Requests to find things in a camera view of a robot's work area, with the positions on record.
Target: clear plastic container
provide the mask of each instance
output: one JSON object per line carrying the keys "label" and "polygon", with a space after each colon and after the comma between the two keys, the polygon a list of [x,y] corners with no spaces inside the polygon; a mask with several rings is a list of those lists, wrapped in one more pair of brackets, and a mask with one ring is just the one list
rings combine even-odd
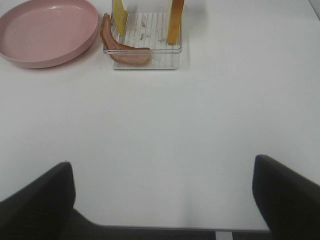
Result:
{"label": "clear plastic container", "polygon": [[124,36],[120,36],[112,15],[111,24],[113,38],[118,43],[135,48],[150,48],[150,50],[108,50],[103,46],[103,52],[105,54],[143,54],[150,55],[151,58],[149,63],[144,66],[127,65],[111,59],[113,69],[177,69],[180,66],[180,53],[182,52],[182,27],[180,25],[176,44],[167,43],[166,12],[137,12],[129,10]]}

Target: pink plate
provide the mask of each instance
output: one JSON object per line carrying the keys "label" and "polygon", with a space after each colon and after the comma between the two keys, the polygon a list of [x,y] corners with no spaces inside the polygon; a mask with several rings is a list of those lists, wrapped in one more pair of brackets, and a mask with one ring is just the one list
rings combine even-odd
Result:
{"label": "pink plate", "polygon": [[83,53],[97,33],[87,0],[30,0],[0,18],[0,55],[20,67],[52,67]]}

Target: table surface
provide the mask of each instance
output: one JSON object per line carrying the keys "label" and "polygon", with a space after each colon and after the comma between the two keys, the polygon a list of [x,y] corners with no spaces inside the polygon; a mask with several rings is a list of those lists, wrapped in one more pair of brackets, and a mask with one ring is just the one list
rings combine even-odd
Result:
{"label": "table surface", "polygon": [[[0,1],[0,15],[20,2]],[[91,2],[100,18],[110,11]],[[1,58],[0,200],[70,161],[74,207],[98,224],[267,230],[257,154],[320,184],[320,21],[308,0],[186,1],[183,25],[178,70],[113,70],[99,38],[57,67]]]}

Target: food item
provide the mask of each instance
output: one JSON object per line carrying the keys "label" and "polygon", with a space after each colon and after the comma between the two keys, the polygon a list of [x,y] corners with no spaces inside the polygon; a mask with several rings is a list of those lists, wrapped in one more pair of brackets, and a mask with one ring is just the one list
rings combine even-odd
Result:
{"label": "food item", "polygon": [[[148,52],[150,51],[150,48],[148,47],[136,48],[132,46],[127,46],[117,42],[114,39],[111,32],[111,21],[108,13],[105,13],[103,16],[102,24],[100,28],[100,36],[104,46],[108,50],[124,50],[123,54],[119,54],[119,53],[110,54],[110,57],[118,63],[138,67],[138,66],[145,66],[151,61],[152,55],[148,54]],[[136,50],[136,51],[134,51],[135,54],[130,54],[130,51],[126,51],[126,50]]]}
{"label": "food item", "polygon": [[169,44],[177,43],[184,3],[185,0],[169,0],[167,12],[168,33],[166,38]]}
{"label": "food item", "polygon": [[122,0],[112,1],[112,12],[116,29],[119,31],[120,36],[123,37],[125,35],[128,12],[125,10]]}

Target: white table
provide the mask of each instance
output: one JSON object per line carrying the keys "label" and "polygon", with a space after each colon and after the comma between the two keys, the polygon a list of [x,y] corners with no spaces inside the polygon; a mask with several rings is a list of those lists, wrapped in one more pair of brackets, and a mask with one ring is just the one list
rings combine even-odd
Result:
{"label": "white table", "polygon": [[[0,1],[0,14],[20,2]],[[99,38],[58,67],[1,58],[0,200],[70,161],[75,208],[95,223],[267,230],[257,154],[320,184],[320,21],[308,0],[190,0],[183,24],[179,70],[112,70]]]}

